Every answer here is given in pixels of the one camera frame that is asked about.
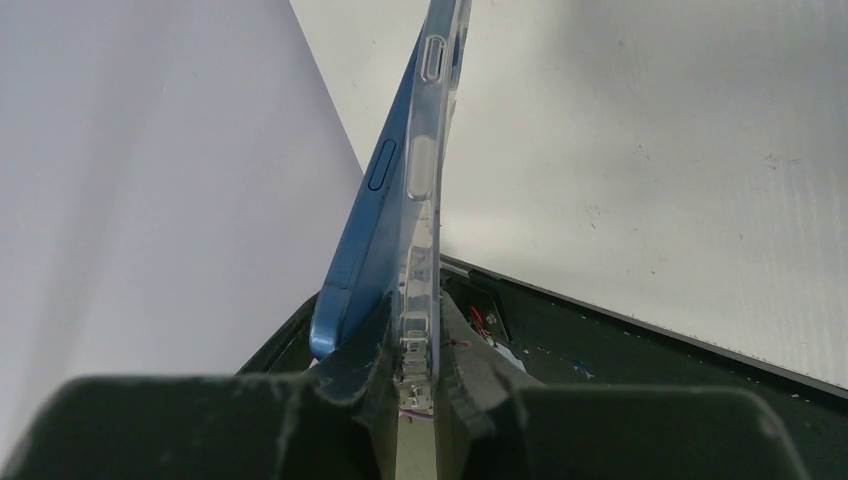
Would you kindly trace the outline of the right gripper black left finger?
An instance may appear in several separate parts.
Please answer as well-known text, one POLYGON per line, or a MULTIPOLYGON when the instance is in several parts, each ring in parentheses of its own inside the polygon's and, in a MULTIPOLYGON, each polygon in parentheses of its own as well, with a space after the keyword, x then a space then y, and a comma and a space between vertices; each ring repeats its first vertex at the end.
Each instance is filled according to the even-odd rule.
POLYGON ((49 397, 5 479, 391 479, 392 303, 299 373, 88 376, 49 397))

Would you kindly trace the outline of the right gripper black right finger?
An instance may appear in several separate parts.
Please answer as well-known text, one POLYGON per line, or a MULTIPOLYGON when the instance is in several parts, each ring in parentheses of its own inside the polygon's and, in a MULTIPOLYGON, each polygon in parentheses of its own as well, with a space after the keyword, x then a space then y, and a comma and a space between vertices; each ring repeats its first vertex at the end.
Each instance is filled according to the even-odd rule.
POLYGON ((736 388, 546 385, 440 300, 441 479, 805 479, 783 422, 736 388))

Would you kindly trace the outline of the black phone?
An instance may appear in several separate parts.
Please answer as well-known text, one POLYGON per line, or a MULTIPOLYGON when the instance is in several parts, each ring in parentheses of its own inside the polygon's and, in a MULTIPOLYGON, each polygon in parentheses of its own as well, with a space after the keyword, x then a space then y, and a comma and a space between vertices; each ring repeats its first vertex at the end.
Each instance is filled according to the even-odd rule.
POLYGON ((417 38, 318 294, 309 347, 319 361, 355 337, 397 274, 404 147, 417 38))

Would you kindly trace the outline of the clear transparent phone case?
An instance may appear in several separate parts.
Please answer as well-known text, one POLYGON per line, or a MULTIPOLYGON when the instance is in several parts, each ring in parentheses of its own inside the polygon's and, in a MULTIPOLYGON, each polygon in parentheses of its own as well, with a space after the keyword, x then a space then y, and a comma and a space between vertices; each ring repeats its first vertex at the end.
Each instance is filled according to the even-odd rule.
POLYGON ((399 407, 433 408, 440 343, 441 180, 472 4, 432 1, 419 35, 403 154, 393 325, 399 407))

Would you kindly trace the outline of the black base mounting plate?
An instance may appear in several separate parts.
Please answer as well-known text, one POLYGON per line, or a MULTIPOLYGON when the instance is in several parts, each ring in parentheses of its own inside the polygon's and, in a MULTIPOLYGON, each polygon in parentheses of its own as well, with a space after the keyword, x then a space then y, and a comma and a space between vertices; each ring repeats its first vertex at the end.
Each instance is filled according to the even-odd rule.
MULTIPOLYGON (((496 307, 511 342, 496 352, 546 385, 715 386, 750 392, 783 422, 808 471, 805 479, 847 475, 847 397, 835 395, 714 351, 646 330, 571 302, 474 273, 442 274, 467 324, 467 309, 496 307)), ((392 327, 395 367, 400 354, 392 327)), ((263 350, 250 373, 278 373, 284 355, 263 350)))

